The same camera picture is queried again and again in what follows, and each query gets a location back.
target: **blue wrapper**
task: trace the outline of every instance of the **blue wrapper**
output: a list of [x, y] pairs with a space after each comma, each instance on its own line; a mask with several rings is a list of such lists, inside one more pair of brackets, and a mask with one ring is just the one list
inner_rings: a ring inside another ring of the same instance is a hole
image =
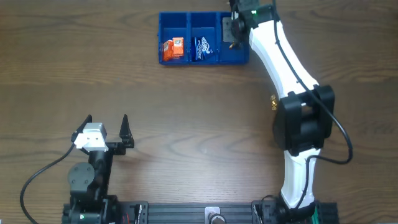
[[214, 52], [205, 37], [194, 37], [192, 39], [192, 60], [194, 62], [209, 59], [213, 55]]

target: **blue plastic container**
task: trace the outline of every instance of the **blue plastic container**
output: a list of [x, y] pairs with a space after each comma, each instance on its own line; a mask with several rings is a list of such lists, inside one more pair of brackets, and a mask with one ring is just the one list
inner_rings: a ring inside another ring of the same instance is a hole
[[[159, 13], [159, 63], [162, 65], [216, 65], [244, 64], [249, 61], [249, 44], [229, 49], [231, 42], [223, 42], [223, 17], [230, 12], [161, 12]], [[193, 62], [191, 53], [192, 37], [204, 36], [215, 55], [202, 61]], [[162, 60], [163, 43], [173, 37], [184, 38], [184, 57]]]

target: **wire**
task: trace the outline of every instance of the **wire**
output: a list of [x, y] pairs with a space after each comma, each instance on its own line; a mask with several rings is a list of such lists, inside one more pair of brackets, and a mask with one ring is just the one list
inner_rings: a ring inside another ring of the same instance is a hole
[[305, 91], [311, 96], [311, 98], [326, 112], [326, 114], [333, 120], [333, 122], [338, 126], [338, 129], [341, 131], [341, 133], [343, 134], [346, 142], [347, 142], [347, 146], [348, 146], [348, 158], [345, 161], [338, 161], [335, 159], [329, 159], [327, 157], [323, 157], [323, 156], [309, 156], [306, 160], [306, 172], [305, 172], [305, 185], [304, 185], [304, 190], [303, 190], [303, 194], [301, 195], [300, 200], [298, 201], [297, 206], [295, 207], [295, 209], [299, 209], [301, 203], [303, 202], [303, 199], [305, 197], [305, 194], [307, 193], [307, 189], [308, 189], [308, 176], [309, 176], [309, 172], [310, 172], [310, 160], [313, 158], [316, 159], [321, 159], [327, 162], [331, 162], [334, 164], [339, 164], [339, 165], [344, 165], [349, 163], [352, 158], [353, 158], [353, 145], [351, 143], [351, 139], [348, 136], [348, 133], [346, 132], [346, 130], [343, 128], [343, 126], [340, 124], [340, 122], [337, 120], [337, 118], [329, 111], [329, 109], [312, 93], [312, 91], [310, 89], [308, 89], [308, 87], [304, 84], [303, 80], [301, 80], [301, 78], [299, 77], [299, 75], [297, 74], [297, 72], [294, 70], [293, 65], [290, 63], [290, 61], [288, 60], [282, 46], [280, 45], [279, 42], [279, 38], [278, 38], [278, 31], [277, 31], [277, 18], [279, 18], [278, 12], [277, 12], [277, 7], [276, 7], [276, 0], [272, 0], [272, 4], [274, 5], [274, 33], [275, 33], [275, 40], [276, 40], [276, 44], [278, 45], [278, 48], [280, 50], [280, 52], [282, 53], [282, 56], [284, 57], [287, 65], [289, 66], [289, 68], [291, 69], [292, 73], [294, 74], [294, 76], [296, 77], [297, 81], [303, 86], [303, 88], [305, 89]]
[[54, 166], [55, 164], [59, 163], [60, 161], [62, 161], [64, 158], [66, 158], [70, 152], [72, 152], [72, 149], [75, 147], [74, 144], [72, 144], [69, 148], [69, 150], [59, 159], [57, 159], [56, 161], [50, 163], [49, 165], [41, 168], [41, 170], [37, 171], [35, 174], [32, 175], [32, 177], [30, 177], [26, 183], [24, 184], [22, 190], [21, 190], [21, 195], [19, 196], [19, 203], [21, 204], [21, 208], [22, 211], [24, 212], [25, 216], [33, 223], [33, 224], [39, 224], [38, 222], [36, 222], [31, 215], [29, 215], [29, 212], [26, 210], [25, 208], [25, 203], [24, 203], [24, 194], [26, 191], [27, 186], [32, 182], [33, 179], [35, 179], [39, 174], [43, 173], [44, 171], [46, 171], [48, 168]]

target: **brown wooden surface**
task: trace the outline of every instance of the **brown wooden surface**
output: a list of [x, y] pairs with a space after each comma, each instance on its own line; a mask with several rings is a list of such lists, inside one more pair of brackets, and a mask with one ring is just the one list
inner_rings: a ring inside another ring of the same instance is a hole
[[[336, 93], [351, 135], [348, 166], [317, 163], [314, 193], [341, 223], [398, 222], [398, 2], [278, 0], [304, 67]], [[0, 2], [0, 219], [28, 223], [19, 192], [60, 157], [92, 114], [108, 139], [129, 116], [136, 148], [115, 157], [109, 193], [149, 202], [250, 202], [277, 194], [284, 158], [271, 125], [267, 72], [245, 66], [164, 67], [159, 11], [227, 11], [226, 0]], [[345, 158], [337, 128], [325, 156]], [[60, 223], [74, 151], [36, 178], [25, 202]]]

